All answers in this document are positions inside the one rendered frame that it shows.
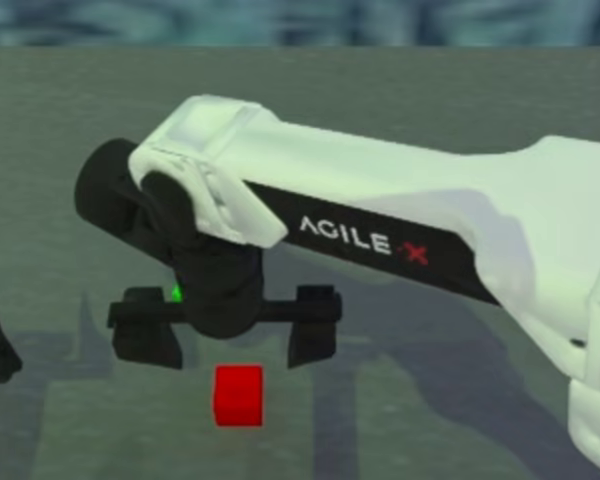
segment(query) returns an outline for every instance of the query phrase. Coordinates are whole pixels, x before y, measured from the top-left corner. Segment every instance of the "white plastic casing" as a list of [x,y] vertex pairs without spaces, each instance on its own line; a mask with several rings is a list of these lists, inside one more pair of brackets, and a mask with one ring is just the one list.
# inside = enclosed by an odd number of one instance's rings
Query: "white plastic casing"
[[150,171],[179,181],[198,228],[235,243],[269,248],[287,234],[245,181],[456,232],[485,287],[571,378],[569,432],[600,466],[599,143],[546,137],[463,156],[198,96],[136,149],[129,168],[138,185]]

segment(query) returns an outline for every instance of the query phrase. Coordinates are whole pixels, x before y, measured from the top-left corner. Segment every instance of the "green object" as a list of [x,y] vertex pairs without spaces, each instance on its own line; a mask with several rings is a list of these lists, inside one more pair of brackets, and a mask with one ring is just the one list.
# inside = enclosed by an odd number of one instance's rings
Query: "green object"
[[180,291],[180,286],[176,285],[171,290],[171,300],[176,303],[182,302],[182,292]]

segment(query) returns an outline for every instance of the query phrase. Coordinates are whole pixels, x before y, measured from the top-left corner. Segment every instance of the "red block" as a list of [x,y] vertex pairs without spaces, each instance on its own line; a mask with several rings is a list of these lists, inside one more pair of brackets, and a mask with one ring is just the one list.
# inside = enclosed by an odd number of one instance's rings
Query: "red block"
[[264,416],[264,373],[260,365],[218,365],[213,416],[219,427],[260,427]]

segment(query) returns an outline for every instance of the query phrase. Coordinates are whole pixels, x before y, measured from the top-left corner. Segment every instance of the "gray table surface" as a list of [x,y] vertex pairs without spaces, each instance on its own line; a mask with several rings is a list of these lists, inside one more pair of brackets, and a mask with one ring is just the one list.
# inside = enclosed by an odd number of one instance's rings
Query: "gray table surface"
[[[201,93],[462,153],[600,141],[596,50],[0,49],[0,315],[26,362],[0,387],[0,480],[600,479],[566,432],[567,380],[506,314],[288,247],[269,293],[334,282],[335,359],[286,371],[282,328],[179,331],[183,372],[112,358],[108,303],[171,277],[81,223],[73,182],[99,143]],[[265,366],[266,427],[218,430],[213,367],[247,361]]]

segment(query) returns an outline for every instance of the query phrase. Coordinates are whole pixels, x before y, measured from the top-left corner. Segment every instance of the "red letter x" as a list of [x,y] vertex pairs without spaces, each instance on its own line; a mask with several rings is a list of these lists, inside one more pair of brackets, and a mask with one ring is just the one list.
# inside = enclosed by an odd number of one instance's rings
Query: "red letter x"
[[429,259],[427,259],[427,247],[416,247],[411,242],[404,242],[399,252],[405,252],[407,254],[407,260],[410,262],[418,262],[421,265],[429,265]]

